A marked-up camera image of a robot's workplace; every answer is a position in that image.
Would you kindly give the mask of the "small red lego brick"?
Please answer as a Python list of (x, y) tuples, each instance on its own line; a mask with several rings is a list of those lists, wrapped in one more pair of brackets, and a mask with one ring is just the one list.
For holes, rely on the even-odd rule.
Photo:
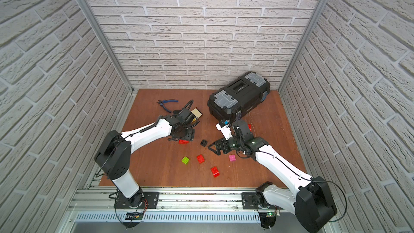
[(186, 145), (186, 144), (188, 144), (188, 143), (189, 143), (189, 141), (188, 141), (188, 140), (179, 140), (179, 144)]

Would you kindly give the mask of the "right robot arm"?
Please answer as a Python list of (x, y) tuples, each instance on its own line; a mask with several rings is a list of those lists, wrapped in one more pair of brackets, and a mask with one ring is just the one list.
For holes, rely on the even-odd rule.
[(317, 233), (337, 214), (328, 181), (320, 176), (313, 178), (293, 166), (266, 140), (254, 136), (245, 121), (222, 120), (216, 128), (223, 138), (209, 145), (209, 150), (216, 155), (242, 153), (266, 167), (287, 187), (282, 189), (265, 182), (254, 193), (244, 195), (248, 207), (259, 212), (263, 228), (272, 228), (276, 222), (276, 215), (268, 212), (269, 208), (281, 208), (295, 215), (309, 233)]

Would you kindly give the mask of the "black lego brick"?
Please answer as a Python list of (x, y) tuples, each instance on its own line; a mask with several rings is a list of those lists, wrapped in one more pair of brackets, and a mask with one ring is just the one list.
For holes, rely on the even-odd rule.
[(208, 143), (208, 142), (207, 142), (206, 140), (202, 140), (202, 141), (201, 141), (201, 146), (206, 147), (206, 146), (207, 146), (207, 143)]

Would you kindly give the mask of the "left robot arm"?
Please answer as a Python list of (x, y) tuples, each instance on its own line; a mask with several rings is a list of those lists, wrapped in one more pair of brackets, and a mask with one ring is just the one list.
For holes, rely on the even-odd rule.
[(95, 155), (95, 162), (118, 189), (118, 200), (138, 208), (144, 202), (143, 192), (133, 178), (129, 166), (130, 156), (139, 148), (161, 138), (169, 141), (193, 141), (194, 127), (199, 118), (190, 110), (193, 100), (172, 114), (159, 116), (152, 124), (127, 132), (110, 131)]

